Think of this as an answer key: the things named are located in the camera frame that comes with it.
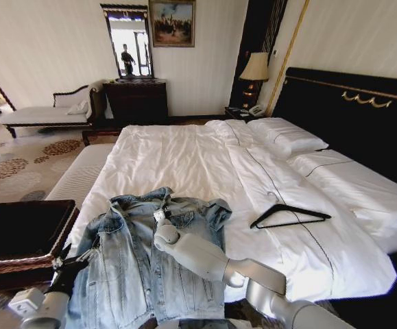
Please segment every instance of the painting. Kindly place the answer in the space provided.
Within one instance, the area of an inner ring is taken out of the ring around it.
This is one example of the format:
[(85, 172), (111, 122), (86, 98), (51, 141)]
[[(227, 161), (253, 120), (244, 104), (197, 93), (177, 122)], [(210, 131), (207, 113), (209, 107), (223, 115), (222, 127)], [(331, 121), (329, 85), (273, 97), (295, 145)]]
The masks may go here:
[(155, 47), (195, 46), (195, 1), (150, 1)]

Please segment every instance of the patterned carpet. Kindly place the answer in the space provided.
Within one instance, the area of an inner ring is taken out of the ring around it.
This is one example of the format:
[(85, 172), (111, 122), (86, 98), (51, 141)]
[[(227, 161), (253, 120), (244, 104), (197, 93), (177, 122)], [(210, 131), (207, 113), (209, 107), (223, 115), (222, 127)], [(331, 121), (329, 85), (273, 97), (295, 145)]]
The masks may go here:
[[(176, 124), (205, 124), (206, 120)], [(82, 129), (17, 128), (13, 139), (0, 124), (0, 202), (44, 199), (84, 148)], [(91, 143), (113, 143), (109, 136), (92, 137)], [(18, 328), (19, 318), (7, 309), (11, 293), (0, 293), (0, 328)], [(333, 311), (328, 302), (321, 305)], [(283, 328), (266, 319), (245, 300), (226, 305), (226, 316), (247, 319), (253, 327)]]

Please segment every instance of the mirror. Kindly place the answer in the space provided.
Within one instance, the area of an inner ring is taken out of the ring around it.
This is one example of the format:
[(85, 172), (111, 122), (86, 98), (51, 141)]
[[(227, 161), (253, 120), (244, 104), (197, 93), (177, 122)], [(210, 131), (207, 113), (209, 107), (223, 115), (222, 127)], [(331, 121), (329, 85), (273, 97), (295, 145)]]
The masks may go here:
[(146, 5), (101, 4), (120, 78), (154, 77)]

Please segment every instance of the bedside lamp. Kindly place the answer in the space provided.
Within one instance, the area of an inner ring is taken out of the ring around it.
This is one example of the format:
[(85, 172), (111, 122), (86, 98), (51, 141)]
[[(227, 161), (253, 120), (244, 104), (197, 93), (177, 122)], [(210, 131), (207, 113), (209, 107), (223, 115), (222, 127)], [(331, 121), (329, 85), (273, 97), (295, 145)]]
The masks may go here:
[(242, 107), (245, 109), (251, 108), (256, 100), (256, 84), (255, 81), (268, 80), (268, 53), (252, 53), (248, 60), (247, 66), (245, 67), (239, 79), (252, 81), (247, 89), (243, 91), (244, 102)]

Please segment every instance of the denim jacket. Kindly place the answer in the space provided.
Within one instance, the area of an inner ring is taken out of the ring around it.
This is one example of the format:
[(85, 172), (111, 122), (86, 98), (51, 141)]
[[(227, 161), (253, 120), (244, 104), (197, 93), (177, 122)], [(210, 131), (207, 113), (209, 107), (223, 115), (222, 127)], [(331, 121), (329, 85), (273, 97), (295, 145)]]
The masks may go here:
[(201, 279), (153, 246), (153, 213), (167, 208), (181, 232), (224, 249), (220, 229), (231, 210), (222, 199), (171, 199), (171, 193), (162, 187), (114, 197), (108, 212), (87, 225), (78, 254), (92, 246), (94, 252), (76, 278), (66, 328), (138, 328), (151, 317), (158, 323), (224, 318), (224, 285)]

